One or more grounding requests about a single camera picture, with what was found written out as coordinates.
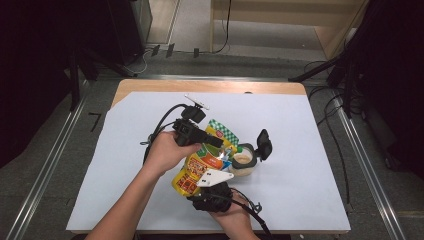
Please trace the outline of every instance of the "wire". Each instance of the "wire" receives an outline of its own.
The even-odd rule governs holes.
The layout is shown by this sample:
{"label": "wire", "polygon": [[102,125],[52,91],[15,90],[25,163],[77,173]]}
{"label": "wire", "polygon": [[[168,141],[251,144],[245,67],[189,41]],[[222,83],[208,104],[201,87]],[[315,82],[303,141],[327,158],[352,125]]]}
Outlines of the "wire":
{"label": "wire", "polygon": [[127,68],[126,66],[123,66],[125,69],[127,69],[128,71],[130,71],[131,73],[133,73],[133,74],[140,74],[140,73],[143,73],[144,71],[146,71],[146,69],[147,69],[147,61],[146,61],[146,59],[145,59],[145,56],[146,56],[146,54],[147,53],[149,53],[149,52],[152,52],[153,50],[147,50],[147,51],[145,51],[144,53],[143,53],[143,62],[144,62],[144,68],[143,68],[143,70],[141,70],[140,72],[135,72],[135,71],[133,71],[133,70],[131,70],[131,69],[129,69],[129,68]]}
{"label": "wire", "polygon": [[248,197],[246,197],[246,195],[244,195],[242,192],[240,192],[239,190],[235,189],[235,188],[230,188],[231,190],[236,191],[238,194],[240,194],[250,205],[250,207],[256,212],[259,213],[260,211],[262,211],[262,206],[260,203],[258,203],[258,205],[255,205]]}
{"label": "wire", "polygon": [[220,53],[224,48],[225,48],[225,46],[227,45],[227,43],[228,43],[228,35],[229,35],[229,25],[230,25],[230,15],[231,15],[231,0],[230,0],[230,2],[229,2],[229,4],[228,4],[228,15],[227,15],[227,31],[225,31],[225,42],[224,42],[224,45],[221,47],[221,49],[219,49],[218,51],[214,51],[214,52],[212,52],[213,54],[216,54],[216,53]]}
{"label": "wire", "polygon": [[331,117],[337,113],[337,111],[342,108],[342,106],[334,107],[325,117],[323,117],[320,121],[317,122],[317,126],[321,125],[325,121],[325,118]]}
{"label": "wire", "polygon": [[[231,15],[231,0],[230,0],[230,2],[229,2],[229,5],[228,5],[228,15],[227,15],[227,29],[225,30],[224,29],[224,32],[225,32],[225,42],[224,42],[224,45],[221,47],[221,49],[219,49],[219,50],[217,50],[217,51],[213,51],[213,52],[208,52],[208,51],[200,51],[199,52],[199,54],[217,54],[217,53],[220,53],[226,46],[227,46],[227,44],[228,44],[228,37],[229,37],[229,33],[228,33],[228,30],[229,30],[229,25],[230,25],[230,15]],[[177,52],[177,53],[188,53],[188,54],[193,54],[193,52],[187,52],[187,51],[173,51],[173,52]]]}
{"label": "wire", "polygon": [[336,136],[334,135],[334,131],[333,131],[332,127],[330,126],[330,123],[329,123],[329,121],[328,121],[328,116],[327,116],[327,114],[328,114],[328,113],[327,113],[327,108],[328,108],[328,106],[330,105],[330,103],[331,103],[334,99],[336,99],[336,98],[340,97],[341,95],[342,95],[342,94],[338,94],[338,95],[334,96],[333,98],[331,98],[331,99],[328,101],[327,105],[325,105],[325,108],[324,108],[324,116],[325,116],[325,117],[324,117],[324,119],[325,119],[325,123],[327,124],[328,130],[330,131],[330,134],[331,134],[331,136],[332,136],[332,138],[333,138],[333,140],[334,140],[334,142],[335,142],[335,144],[336,144],[337,151],[338,151],[339,156],[340,156],[340,161],[341,161],[341,163],[342,163],[343,175],[344,175],[344,180],[345,180],[345,187],[346,187],[346,205],[350,205],[349,179],[348,179],[348,177],[347,177],[346,163],[345,163],[345,160],[344,160],[344,157],[343,157],[343,154],[342,154],[342,150],[340,149],[339,142],[337,141]]}
{"label": "wire", "polygon": [[169,115],[172,111],[174,111],[175,109],[177,109],[177,108],[179,108],[179,107],[184,107],[184,108],[186,108],[186,107],[187,107],[187,105],[186,105],[186,104],[181,103],[181,104],[177,104],[177,105],[173,106],[171,109],[169,109],[169,110],[168,110],[168,112],[166,112],[166,113],[165,113],[165,115],[163,115],[162,119],[159,121],[158,125],[157,125],[157,126],[156,126],[156,128],[155,128],[155,131],[153,131],[153,133],[152,133],[152,134],[150,134],[150,136],[149,136],[149,140],[148,140],[148,144],[149,144],[149,145],[147,146],[146,151],[144,152],[143,164],[144,164],[144,162],[146,161],[147,155],[149,155],[150,147],[152,146],[153,141],[155,141],[155,138],[156,138],[156,137],[157,137],[157,135],[160,133],[160,131],[162,131],[162,130],[164,129],[164,127],[161,127],[161,126],[162,126],[162,123],[165,121],[165,119],[168,117],[168,115]]}
{"label": "wire", "polygon": [[269,231],[268,226],[266,225],[265,221],[259,217],[259,215],[252,209],[250,209],[248,206],[246,206],[245,204],[238,202],[232,198],[227,198],[227,197],[223,197],[220,195],[216,195],[216,194],[211,194],[211,193],[206,193],[206,194],[202,194],[203,197],[216,197],[216,198],[220,198],[220,199],[224,199],[226,201],[231,201],[232,203],[235,203],[237,205],[239,205],[240,207],[242,207],[246,212],[248,212],[253,218],[256,219],[256,221],[258,221],[258,223],[261,225],[262,229],[264,230],[265,234],[272,240],[274,239],[271,231]]}
{"label": "wire", "polygon": [[319,92],[319,91],[322,91],[322,90],[324,90],[324,89],[337,89],[337,90],[343,90],[344,91],[344,89],[343,88],[331,88],[331,87],[329,87],[329,86],[319,86],[319,87],[315,87],[315,88],[313,88],[312,90],[311,90],[311,92],[309,93],[309,95],[308,95],[308,100],[310,101],[311,100],[311,98],[312,98],[312,96],[315,94],[315,93],[317,93],[317,92]]}

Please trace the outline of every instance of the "white paper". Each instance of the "white paper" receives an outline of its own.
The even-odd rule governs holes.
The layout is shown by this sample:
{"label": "white paper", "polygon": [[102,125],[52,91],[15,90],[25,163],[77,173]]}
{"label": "white paper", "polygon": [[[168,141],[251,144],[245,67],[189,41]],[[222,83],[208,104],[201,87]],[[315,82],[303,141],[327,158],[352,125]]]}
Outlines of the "white paper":
{"label": "white paper", "polygon": [[[253,173],[228,181],[231,187],[260,202],[268,228],[286,231],[349,231],[350,226],[312,111],[304,95],[190,93],[210,106],[199,124],[210,119],[229,128],[240,143],[255,148],[267,129],[273,152]],[[146,141],[174,105],[191,102],[184,93],[133,92],[106,117],[93,160],[81,186],[67,230],[91,230],[120,197],[142,167]],[[176,109],[164,123],[180,117]],[[208,213],[171,186],[180,166],[158,182],[138,230],[221,230]],[[252,218],[255,230],[261,230]]]}

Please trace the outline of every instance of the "yellow package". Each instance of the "yellow package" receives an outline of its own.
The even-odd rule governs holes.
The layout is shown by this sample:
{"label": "yellow package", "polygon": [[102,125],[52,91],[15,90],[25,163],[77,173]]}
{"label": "yellow package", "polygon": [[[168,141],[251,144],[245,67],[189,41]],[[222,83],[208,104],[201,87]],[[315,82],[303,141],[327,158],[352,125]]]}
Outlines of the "yellow package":
{"label": "yellow package", "polygon": [[205,131],[222,139],[223,144],[221,148],[202,144],[199,151],[186,158],[184,167],[172,180],[172,187],[185,197],[192,196],[200,190],[196,183],[208,168],[221,170],[227,167],[228,161],[237,151],[238,138],[221,123],[212,119]]}

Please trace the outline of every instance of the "hand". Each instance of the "hand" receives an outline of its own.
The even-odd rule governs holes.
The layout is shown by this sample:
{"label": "hand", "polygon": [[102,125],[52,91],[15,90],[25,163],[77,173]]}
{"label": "hand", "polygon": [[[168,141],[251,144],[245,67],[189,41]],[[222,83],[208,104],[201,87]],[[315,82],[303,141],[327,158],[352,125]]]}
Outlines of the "hand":
{"label": "hand", "polygon": [[[240,194],[232,190],[233,199],[237,202],[248,205],[246,199],[240,196]],[[224,229],[225,234],[232,240],[244,239],[259,239],[252,230],[252,224],[250,222],[250,215],[241,206],[232,203],[230,208],[226,212],[209,212],[209,214],[221,225]]]}
{"label": "hand", "polygon": [[180,147],[175,142],[176,138],[175,131],[159,133],[150,148],[143,168],[149,168],[150,171],[163,175],[166,171],[174,168],[181,159],[199,151],[201,148],[199,143]]}

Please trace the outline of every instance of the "person's left hand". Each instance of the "person's left hand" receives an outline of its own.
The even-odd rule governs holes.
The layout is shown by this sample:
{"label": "person's left hand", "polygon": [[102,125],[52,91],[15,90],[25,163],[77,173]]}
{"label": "person's left hand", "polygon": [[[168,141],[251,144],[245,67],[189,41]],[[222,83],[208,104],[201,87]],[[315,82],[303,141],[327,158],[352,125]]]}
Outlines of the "person's left hand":
{"label": "person's left hand", "polygon": [[143,168],[149,168],[149,170],[163,175],[166,171],[174,168],[181,159],[201,148],[200,143],[180,147],[175,142],[175,138],[177,138],[175,131],[159,133],[150,148]]}

